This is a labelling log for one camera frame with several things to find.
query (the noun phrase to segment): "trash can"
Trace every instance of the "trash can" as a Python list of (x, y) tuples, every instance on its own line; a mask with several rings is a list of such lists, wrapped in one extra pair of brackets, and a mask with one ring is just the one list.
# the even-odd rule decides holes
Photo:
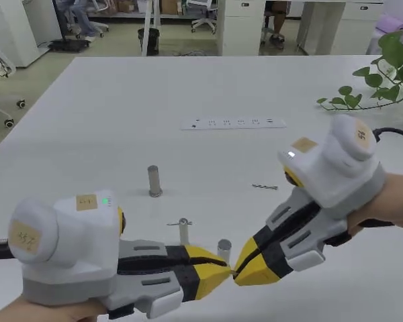
[[(139, 29), (137, 32), (140, 40), (140, 49), (142, 49), (144, 28)], [(155, 28), (149, 28), (148, 51), (146, 53), (147, 56), (156, 56), (159, 54), (159, 38), (160, 31)]]

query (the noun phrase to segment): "white cabinet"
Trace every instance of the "white cabinet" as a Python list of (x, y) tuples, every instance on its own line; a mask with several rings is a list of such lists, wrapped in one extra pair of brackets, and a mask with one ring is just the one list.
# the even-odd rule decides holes
[(221, 56), (258, 56), (264, 2), (218, 1), (218, 53)]
[(304, 2), (291, 2), (288, 17), (300, 18), (303, 14)]
[(28, 6), (32, 10), (21, 0), (0, 0), (0, 50), (17, 67), (29, 66), (48, 51), (49, 41), (60, 38), (51, 0), (33, 0)]
[(381, 14), (382, 4), (347, 3), (330, 53), (332, 55), (365, 54)]
[(309, 55), (364, 55), (382, 3), (307, 3), (298, 44)]

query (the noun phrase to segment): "chair wheel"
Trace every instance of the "chair wheel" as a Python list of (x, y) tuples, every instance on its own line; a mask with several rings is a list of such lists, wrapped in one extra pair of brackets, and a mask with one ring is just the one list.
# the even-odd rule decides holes
[(5, 127), (7, 127), (8, 129), (10, 129), (11, 127), (13, 127), (13, 125), (15, 124), (15, 122), (12, 119), (7, 119), (5, 121)]
[(26, 106), (26, 100), (22, 99), (21, 101), (16, 102), (16, 106), (18, 106), (20, 109), (23, 109)]

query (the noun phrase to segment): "handwritten label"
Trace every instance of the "handwritten label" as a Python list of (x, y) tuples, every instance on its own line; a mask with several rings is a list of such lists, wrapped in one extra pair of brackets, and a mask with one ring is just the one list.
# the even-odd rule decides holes
[(97, 196), (96, 195), (79, 195), (76, 196), (76, 210), (94, 210), (97, 209)]
[(357, 120), (357, 125), (355, 128), (355, 139), (363, 149), (367, 150), (369, 148), (371, 130), (359, 119)]
[(9, 234), (9, 245), (36, 255), (42, 234), (37, 229), (18, 220), (13, 220)]
[(312, 140), (309, 140), (308, 138), (300, 138), (297, 141), (295, 141), (291, 146), (297, 150), (299, 150), (301, 153), (306, 153), (316, 147), (318, 144), (316, 142), (313, 142)]

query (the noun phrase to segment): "person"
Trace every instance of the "person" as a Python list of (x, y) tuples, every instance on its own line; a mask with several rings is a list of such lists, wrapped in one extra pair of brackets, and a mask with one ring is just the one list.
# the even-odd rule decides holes
[(0, 322), (94, 322), (106, 308), (96, 300), (76, 305), (44, 307), (17, 298), (0, 311)]
[(285, 23), (285, 17), (289, 11), (289, 2), (287, 1), (266, 1), (266, 14), (273, 14), (273, 35), (270, 42), (278, 49), (283, 49), (284, 36), (281, 35), (281, 29)]
[[(403, 228), (403, 175), (387, 174), (381, 193), (348, 216), (349, 233), (359, 233), (363, 229), (359, 224), (366, 219), (390, 221)], [(91, 322), (105, 313), (105, 307), (96, 300), (63, 307), (43, 307), (20, 297), (0, 311), (0, 322)]]
[(93, 25), (91, 25), (86, 12), (88, 0), (57, 0), (56, 6), (58, 11), (61, 13), (60, 24), (62, 27), (67, 27), (67, 23), (63, 21), (63, 15), (64, 12), (70, 9), (78, 19), (78, 24), (81, 28), (81, 35), (85, 37), (85, 40), (88, 40), (89, 42), (93, 42), (95, 40), (97, 31), (93, 28)]

